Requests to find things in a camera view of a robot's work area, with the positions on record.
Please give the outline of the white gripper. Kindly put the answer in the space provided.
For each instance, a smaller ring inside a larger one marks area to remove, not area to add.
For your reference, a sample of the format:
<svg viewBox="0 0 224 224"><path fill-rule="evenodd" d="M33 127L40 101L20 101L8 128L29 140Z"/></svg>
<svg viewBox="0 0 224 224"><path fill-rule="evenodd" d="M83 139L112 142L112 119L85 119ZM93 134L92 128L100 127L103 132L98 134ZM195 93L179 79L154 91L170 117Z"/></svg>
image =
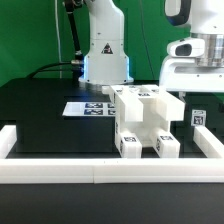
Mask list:
<svg viewBox="0 0 224 224"><path fill-rule="evenodd" d="M224 67L200 67L194 58L167 56L159 86L169 92L224 93Z"/></svg>

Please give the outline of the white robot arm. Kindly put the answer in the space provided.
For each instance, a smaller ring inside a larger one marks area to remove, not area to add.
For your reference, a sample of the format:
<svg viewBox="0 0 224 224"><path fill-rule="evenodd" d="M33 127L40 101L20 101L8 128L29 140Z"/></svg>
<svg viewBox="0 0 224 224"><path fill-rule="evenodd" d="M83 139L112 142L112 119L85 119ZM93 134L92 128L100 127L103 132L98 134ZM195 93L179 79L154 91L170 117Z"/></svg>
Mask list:
<svg viewBox="0 0 224 224"><path fill-rule="evenodd" d="M83 83L131 82L124 53L124 15L112 0L84 0L90 18L90 50ZM164 14L190 36L171 42L159 86L173 92L224 92L224 0L165 0Z"/></svg>

